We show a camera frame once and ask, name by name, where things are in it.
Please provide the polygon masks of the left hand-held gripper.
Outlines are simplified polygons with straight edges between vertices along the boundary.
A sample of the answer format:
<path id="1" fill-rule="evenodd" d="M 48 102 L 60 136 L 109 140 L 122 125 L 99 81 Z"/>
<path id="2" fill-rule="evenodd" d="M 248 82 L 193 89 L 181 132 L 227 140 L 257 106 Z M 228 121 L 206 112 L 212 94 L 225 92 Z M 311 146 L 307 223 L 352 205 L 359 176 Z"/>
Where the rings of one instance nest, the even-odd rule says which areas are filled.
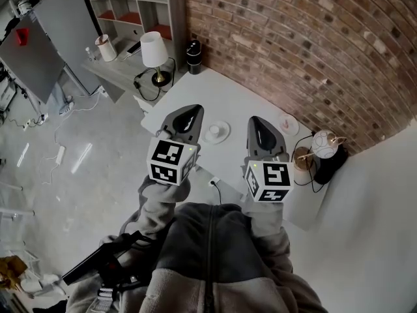
<path id="1" fill-rule="evenodd" d="M 152 180 L 179 186 L 187 178 L 198 158 L 203 117 L 204 109 L 199 104 L 167 115 L 149 145 L 147 167 Z"/>

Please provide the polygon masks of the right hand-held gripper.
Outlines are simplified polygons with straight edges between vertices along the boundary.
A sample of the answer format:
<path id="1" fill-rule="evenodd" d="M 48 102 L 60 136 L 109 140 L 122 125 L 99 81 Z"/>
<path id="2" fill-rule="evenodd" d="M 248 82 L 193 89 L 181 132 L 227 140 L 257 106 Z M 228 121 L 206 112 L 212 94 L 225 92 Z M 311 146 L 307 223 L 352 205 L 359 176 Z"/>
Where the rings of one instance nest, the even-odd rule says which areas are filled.
<path id="1" fill-rule="evenodd" d="M 242 170 L 252 200 L 282 202 L 294 188 L 294 165 L 289 162 L 285 138 L 268 121 L 253 116 L 248 121 L 246 148 Z"/>

